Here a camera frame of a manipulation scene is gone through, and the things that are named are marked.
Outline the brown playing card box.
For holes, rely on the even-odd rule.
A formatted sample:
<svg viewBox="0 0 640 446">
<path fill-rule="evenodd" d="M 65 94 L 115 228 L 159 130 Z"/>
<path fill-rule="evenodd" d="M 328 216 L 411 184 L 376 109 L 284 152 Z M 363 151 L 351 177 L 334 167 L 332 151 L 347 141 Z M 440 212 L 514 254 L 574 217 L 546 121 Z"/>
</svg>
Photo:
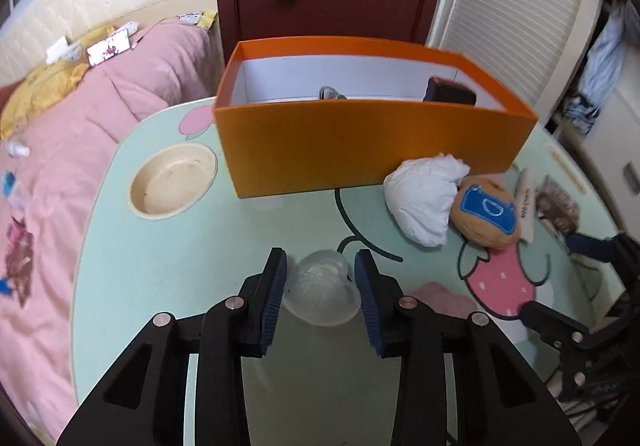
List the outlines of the brown playing card box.
<svg viewBox="0 0 640 446">
<path fill-rule="evenodd" d="M 536 188 L 536 208 L 542 221 L 562 235 L 578 231 L 580 208 L 570 194 L 547 174 Z"/>
</svg>

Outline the white cosmetic tube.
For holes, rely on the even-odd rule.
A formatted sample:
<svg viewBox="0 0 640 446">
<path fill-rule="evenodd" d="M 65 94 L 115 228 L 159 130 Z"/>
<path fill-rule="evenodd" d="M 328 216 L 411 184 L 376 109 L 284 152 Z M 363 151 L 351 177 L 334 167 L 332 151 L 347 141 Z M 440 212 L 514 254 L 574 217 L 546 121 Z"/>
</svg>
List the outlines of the white cosmetic tube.
<svg viewBox="0 0 640 446">
<path fill-rule="evenodd" d="M 527 244 L 534 242 L 535 185 L 532 170 L 524 168 L 518 176 L 515 190 L 515 208 L 520 227 L 520 240 Z"/>
</svg>

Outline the brown bear plush pouch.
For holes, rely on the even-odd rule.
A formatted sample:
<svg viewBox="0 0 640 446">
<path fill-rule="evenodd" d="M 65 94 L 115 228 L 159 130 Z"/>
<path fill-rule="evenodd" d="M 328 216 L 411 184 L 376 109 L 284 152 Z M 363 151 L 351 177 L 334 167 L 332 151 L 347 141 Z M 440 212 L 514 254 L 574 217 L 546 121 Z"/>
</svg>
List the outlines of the brown bear plush pouch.
<svg viewBox="0 0 640 446">
<path fill-rule="evenodd" d="M 466 177 L 450 210 L 450 222 L 472 244 L 503 250 L 521 237 L 514 197 L 489 177 Z"/>
</svg>

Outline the clear heart plastic case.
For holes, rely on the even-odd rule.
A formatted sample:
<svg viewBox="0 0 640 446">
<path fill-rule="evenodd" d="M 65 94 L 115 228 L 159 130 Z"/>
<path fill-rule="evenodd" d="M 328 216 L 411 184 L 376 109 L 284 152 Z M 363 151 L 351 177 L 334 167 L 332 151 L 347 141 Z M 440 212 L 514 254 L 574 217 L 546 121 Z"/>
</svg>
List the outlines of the clear heart plastic case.
<svg viewBox="0 0 640 446">
<path fill-rule="evenodd" d="M 344 255 L 319 250 L 301 259 L 293 272 L 288 273 L 282 304 L 307 324 L 335 327 L 358 314 L 361 296 L 350 278 Z"/>
</svg>

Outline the white cloth bag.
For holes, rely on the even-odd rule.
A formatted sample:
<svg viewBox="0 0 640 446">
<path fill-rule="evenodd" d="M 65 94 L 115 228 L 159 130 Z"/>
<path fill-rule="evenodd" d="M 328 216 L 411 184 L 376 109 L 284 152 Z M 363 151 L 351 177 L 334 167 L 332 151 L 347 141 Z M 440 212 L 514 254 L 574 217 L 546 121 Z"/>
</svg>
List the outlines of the white cloth bag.
<svg viewBox="0 0 640 446">
<path fill-rule="evenodd" d="M 405 160 L 384 179 L 386 207 L 405 237 L 425 248 L 447 244 L 450 210 L 470 170 L 461 159 L 440 154 Z"/>
</svg>

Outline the black wallet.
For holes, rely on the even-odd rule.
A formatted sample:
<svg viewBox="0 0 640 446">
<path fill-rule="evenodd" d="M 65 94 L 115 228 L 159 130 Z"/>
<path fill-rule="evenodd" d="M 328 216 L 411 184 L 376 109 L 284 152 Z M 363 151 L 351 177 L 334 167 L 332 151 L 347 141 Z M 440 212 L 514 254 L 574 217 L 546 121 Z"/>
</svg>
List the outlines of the black wallet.
<svg viewBox="0 0 640 446">
<path fill-rule="evenodd" d="M 464 84 L 442 77 L 431 77 L 423 98 L 424 102 L 476 105 L 476 93 Z"/>
</svg>

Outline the orange cardboard box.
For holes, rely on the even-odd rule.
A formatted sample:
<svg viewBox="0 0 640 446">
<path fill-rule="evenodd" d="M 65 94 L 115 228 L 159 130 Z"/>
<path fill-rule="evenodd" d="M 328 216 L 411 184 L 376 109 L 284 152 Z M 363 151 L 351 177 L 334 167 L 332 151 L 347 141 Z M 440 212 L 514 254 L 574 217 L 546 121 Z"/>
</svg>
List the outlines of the orange cardboard box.
<svg viewBox="0 0 640 446">
<path fill-rule="evenodd" d="M 424 102 L 442 77 L 476 105 Z M 319 100 L 322 87 L 344 100 Z M 536 125 L 533 110 L 464 55 L 358 37 L 238 43 L 213 108 L 242 198 L 381 183 L 408 159 L 452 155 L 474 173 L 506 171 Z"/>
</svg>

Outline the silver metal funnel cup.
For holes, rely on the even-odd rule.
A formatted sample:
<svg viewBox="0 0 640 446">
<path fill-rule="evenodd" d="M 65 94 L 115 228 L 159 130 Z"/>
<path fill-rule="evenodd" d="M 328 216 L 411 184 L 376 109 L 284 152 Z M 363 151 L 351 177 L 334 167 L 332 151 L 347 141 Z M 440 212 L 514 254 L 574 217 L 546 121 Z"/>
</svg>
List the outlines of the silver metal funnel cup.
<svg viewBox="0 0 640 446">
<path fill-rule="evenodd" d="M 318 99 L 319 100 L 344 100 L 346 99 L 346 96 L 338 92 L 336 89 L 332 87 L 324 86 L 319 91 Z"/>
</svg>

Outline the mint green folding table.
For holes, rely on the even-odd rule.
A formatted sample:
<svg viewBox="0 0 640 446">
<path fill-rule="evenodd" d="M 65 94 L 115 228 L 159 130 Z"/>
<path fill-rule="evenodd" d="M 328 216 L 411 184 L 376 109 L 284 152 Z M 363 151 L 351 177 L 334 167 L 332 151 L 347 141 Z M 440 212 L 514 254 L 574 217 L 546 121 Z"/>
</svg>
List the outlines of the mint green folding table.
<svg viewBox="0 0 640 446">
<path fill-rule="evenodd" d="M 388 213 L 377 186 L 241 199 L 219 168 L 193 206 L 167 219 L 139 217 L 130 183 L 159 151 L 186 142 L 186 125 L 208 119 L 203 100 L 162 110 L 120 143 L 102 182 L 78 262 L 72 317 L 75 390 L 87 396 L 126 345 L 160 312 L 186 317 L 238 293 L 272 248 L 292 262 L 323 249 L 352 259 L 370 249 L 378 268 L 407 292 L 429 283 L 452 295 L 464 276 L 498 260 L 450 234 L 445 247 L 413 244 Z M 273 344 L 243 364 L 256 445 L 386 445 L 392 436 L 399 364 L 382 359 L 361 316 L 314 327 L 282 313 Z"/>
</svg>

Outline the pink quilt bed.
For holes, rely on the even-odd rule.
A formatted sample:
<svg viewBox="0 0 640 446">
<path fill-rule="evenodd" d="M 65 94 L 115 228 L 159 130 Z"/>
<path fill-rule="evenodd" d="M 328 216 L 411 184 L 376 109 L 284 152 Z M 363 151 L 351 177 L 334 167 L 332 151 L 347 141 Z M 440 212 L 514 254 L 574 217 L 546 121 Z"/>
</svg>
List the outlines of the pink quilt bed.
<svg viewBox="0 0 640 446">
<path fill-rule="evenodd" d="M 27 156 L 1 154 L 1 177 L 14 177 L 24 203 L 17 210 L 1 199 L 1 388 L 44 442 L 58 439 L 77 408 L 70 315 L 104 173 L 140 121 L 213 95 L 223 70 L 217 24 L 160 22 L 18 130 Z"/>
</svg>

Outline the white louvered door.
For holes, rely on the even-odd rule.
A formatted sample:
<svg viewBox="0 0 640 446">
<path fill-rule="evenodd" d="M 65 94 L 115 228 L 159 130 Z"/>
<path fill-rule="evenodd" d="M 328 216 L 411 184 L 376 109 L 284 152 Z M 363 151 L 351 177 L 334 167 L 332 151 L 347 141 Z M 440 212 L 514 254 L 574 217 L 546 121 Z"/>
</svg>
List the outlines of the white louvered door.
<svg viewBox="0 0 640 446">
<path fill-rule="evenodd" d="M 426 42 L 477 62 L 546 122 L 587 52 L 601 6 L 602 0 L 438 0 Z"/>
</svg>

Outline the yellow pillow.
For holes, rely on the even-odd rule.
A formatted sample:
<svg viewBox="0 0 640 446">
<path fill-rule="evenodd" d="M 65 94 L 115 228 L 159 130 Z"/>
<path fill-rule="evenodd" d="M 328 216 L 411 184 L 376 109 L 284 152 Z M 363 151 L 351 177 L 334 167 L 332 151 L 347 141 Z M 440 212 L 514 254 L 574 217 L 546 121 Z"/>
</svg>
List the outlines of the yellow pillow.
<svg viewBox="0 0 640 446">
<path fill-rule="evenodd" d="M 1 139 L 8 140 L 37 116 L 61 103 L 80 84 L 90 68 L 87 50 L 116 32 L 112 24 L 87 32 L 51 64 L 33 70 L 12 91 L 1 110 Z"/>
</svg>

